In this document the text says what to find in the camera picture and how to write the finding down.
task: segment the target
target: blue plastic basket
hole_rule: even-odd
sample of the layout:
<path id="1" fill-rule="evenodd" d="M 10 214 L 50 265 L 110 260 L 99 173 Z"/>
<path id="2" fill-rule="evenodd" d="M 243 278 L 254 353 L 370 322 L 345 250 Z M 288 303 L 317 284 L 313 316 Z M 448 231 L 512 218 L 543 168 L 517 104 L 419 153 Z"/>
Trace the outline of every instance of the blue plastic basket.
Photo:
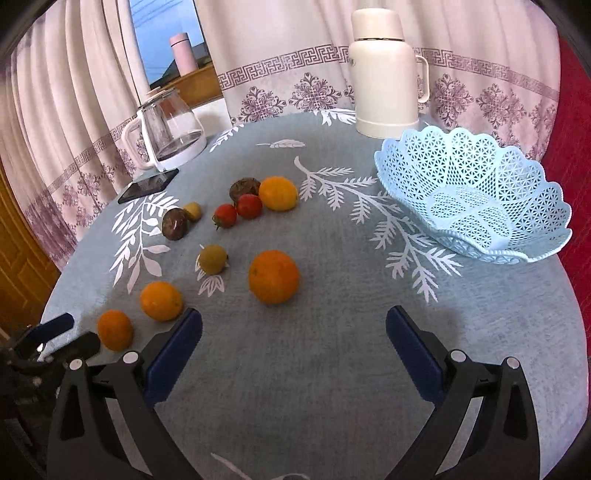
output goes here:
<path id="1" fill-rule="evenodd" d="M 572 236 L 570 205 L 544 169 L 516 147 L 464 128 L 406 130 L 374 155 L 388 193 L 423 231 L 449 249 L 486 262 L 536 262 Z"/>

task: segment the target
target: kettle handle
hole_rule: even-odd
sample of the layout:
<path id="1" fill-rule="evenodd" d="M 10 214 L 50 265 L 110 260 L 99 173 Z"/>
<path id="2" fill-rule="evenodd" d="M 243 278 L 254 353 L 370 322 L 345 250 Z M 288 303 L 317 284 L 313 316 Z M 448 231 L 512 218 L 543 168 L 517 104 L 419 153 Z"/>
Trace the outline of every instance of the kettle handle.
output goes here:
<path id="1" fill-rule="evenodd" d="M 132 144 L 131 140 L 129 139 L 129 134 L 131 133 L 131 131 L 135 130 L 138 127 L 141 127 L 141 123 L 140 123 L 139 118 L 135 117 L 131 122 L 129 122 L 123 128 L 123 131 L 121 132 L 121 143 L 123 143 L 123 146 L 127 150 L 129 157 L 131 158 L 131 160 L 133 160 L 135 165 L 140 170 L 150 170 L 152 168 L 152 165 L 150 165 L 150 163 L 144 162 L 142 160 L 142 158 L 139 156 L 137 148 L 135 148 L 135 146 Z"/>

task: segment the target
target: smartphone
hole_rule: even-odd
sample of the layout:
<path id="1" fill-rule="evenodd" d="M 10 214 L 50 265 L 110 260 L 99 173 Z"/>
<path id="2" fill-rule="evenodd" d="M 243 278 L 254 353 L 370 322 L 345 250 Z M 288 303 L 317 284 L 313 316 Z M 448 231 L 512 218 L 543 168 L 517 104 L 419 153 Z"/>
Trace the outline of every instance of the smartphone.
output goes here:
<path id="1" fill-rule="evenodd" d="M 177 173 L 178 168 L 175 168 L 174 170 L 165 171 L 147 179 L 135 181 L 127 187 L 127 190 L 123 192 L 123 195 L 117 201 L 121 204 L 161 192 L 175 178 Z"/>

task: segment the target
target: screw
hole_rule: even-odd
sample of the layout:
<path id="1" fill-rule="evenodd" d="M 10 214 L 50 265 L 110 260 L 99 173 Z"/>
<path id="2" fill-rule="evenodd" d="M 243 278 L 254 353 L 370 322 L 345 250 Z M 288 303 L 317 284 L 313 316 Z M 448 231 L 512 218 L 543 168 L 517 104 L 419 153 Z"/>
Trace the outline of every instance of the screw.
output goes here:
<path id="1" fill-rule="evenodd" d="M 509 365 L 510 368 L 512 368 L 513 370 L 516 370 L 519 368 L 519 360 L 517 360 L 514 356 L 510 356 L 507 359 L 507 365 Z"/>
<path id="2" fill-rule="evenodd" d="M 125 364 L 134 364 L 138 361 L 139 359 L 139 355 L 138 352 L 127 352 L 124 356 L 123 356 L 123 362 Z"/>
<path id="3" fill-rule="evenodd" d="M 466 354 L 461 350 L 454 350 L 450 356 L 454 362 L 458 362 L 459 364 L 466 361 Z"/>
<path id="4" fill-rule="evenodd" d="M 78 370 L 82 365 L 82 360 L 76 358 L 70 362 L 70 370 Z"/>

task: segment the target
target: thermos lid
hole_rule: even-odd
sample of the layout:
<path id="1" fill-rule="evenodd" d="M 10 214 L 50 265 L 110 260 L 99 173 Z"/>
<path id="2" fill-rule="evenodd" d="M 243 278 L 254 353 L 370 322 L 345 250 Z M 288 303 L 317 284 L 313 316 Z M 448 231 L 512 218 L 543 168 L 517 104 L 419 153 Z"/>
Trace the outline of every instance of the thermos lid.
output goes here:
<path id="1" fill-rule="evenodd" d="M 355 40 L 364 38 L 387 38 L 404 40 L 400 17 L 387 8 L 362 8 L 351 14 Z"/>

